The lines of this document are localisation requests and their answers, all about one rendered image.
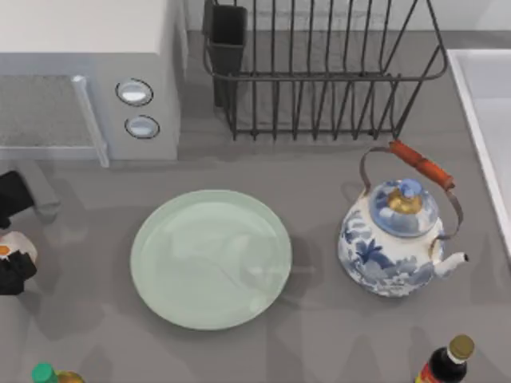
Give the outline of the pale green plate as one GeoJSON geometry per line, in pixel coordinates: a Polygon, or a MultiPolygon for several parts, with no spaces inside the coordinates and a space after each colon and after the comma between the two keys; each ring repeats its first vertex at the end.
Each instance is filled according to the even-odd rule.
{"type": "Polygon", "coordinates": [[[280,217],[253,196],[199,190],[163,203],[142,223],[129,267],[144,304],[190,330],[226,330],[281,295],[293,263],[280,217]]]}

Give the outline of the pale microwave oven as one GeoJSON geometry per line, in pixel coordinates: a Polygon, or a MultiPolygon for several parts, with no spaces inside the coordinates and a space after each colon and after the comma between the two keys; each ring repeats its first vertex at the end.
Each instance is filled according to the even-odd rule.
{"type": "MultiPolygon", "coordinates": [[[[188,43],[182,0],[0,0],[0,53],[87,53],[97,64],[103,129],[114,160],[175,160],[188,43]],[[133,107],[116,85],[136,78],[153,100],[133,107]],[[135,116],[152,117],[160,133],[138,140],[125,130],[135,116]]],[[[0,151],[2,160],[28,159],[0,151]]]]}

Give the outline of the small round microwave knob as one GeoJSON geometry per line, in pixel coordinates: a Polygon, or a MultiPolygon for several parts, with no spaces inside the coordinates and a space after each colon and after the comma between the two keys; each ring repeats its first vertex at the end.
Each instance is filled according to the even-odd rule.
{"type": "Polygon", "coordinates": [[[152,117],[140,115],[127,119],[125,130],[138,140],[151,140],[160,133],[160,125],[152,117]]]}

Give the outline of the blue and white kettle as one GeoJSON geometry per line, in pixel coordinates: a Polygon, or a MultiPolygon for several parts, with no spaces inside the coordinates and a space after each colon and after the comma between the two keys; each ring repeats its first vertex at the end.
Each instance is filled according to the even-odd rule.
{"type": "Polygon", "coordinates": [[[457,232],[445,232],[439,208],[437,222],[425,235],[401,238],[380,229],[369,210],[370,194],[380,184],[371,183],[365,157],[358,169],[363,190],[340,224],[337,250],[344,270],[356,283],[379,296],[403,298],[469,261],[463,251],[446,255],[446,241],[457,232]]]}

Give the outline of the blue kettle lid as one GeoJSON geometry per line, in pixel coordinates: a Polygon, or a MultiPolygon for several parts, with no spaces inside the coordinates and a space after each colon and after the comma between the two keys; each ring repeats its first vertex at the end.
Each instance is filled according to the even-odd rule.
{"type": "Polygon", "coordinates": [[[438,220],[438,205],[414,179],[390,180],[370,194],[370,216],[387,234],[416,238],[428,233],[438,220]]]}

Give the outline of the black utensil holder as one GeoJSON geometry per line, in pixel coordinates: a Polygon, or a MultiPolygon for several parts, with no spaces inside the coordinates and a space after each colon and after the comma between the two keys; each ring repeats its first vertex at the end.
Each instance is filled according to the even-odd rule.
{"type": "Polygon", "coordinates": [[[248,10],[243,6],[204,0],[203,33],[212,65],[216,107],[226,105],[224,99],[233,83],[223,77],[239,76],[246,46],[247,19],[248,10]]]}

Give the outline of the large round microwave knob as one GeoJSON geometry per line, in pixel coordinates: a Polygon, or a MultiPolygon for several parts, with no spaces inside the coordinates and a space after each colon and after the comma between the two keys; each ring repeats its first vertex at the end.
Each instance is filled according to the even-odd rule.
{"type": "Polygon", "coordinates": [[[119,82],[115,92],[117,97],[125,104],[133,107],[141,107],[153,100],[153,89],[146,82],[130,78],[119,82]]]}

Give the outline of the microwave oven door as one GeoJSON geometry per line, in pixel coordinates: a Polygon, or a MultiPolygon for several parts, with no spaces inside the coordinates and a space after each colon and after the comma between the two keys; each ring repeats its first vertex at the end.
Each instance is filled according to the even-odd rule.
{"type": "Polygon", "coordinates": [[[97,64],[87,53],[0,53],[0,151],[28,159],[96,159],[71,77],[87,78],[98,124],[97,64]]]}

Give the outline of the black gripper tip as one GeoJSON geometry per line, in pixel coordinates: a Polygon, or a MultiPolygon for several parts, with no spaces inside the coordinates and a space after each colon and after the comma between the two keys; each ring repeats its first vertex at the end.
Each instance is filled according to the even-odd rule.
{"type": "Polygon", "coordinates": [[[11,170],[0,175],[0,229],[11,225],[11,216],[33,206],[33,197],[18,172],[11,170]]]}

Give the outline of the dark bottle with gold cap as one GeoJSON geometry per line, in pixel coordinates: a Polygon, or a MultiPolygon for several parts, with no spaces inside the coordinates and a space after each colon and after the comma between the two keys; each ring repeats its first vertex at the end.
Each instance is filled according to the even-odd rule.
{"type": "Polygon", "coordinates": [[[475,343],[470,336],[455,336],[449,345],[436,349],[430,355],[413,383],[462,383],[474,350],[475,343]]]}

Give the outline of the yellow bottle with green cap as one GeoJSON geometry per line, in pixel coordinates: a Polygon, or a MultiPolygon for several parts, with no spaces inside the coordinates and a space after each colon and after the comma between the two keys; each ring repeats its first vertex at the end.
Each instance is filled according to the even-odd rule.
{"type": "Polygon", "coordinates": [[[50,363],[38,363],[31,372],[33,383],[85,383],[74,371],[56,370],[50,363]]]}

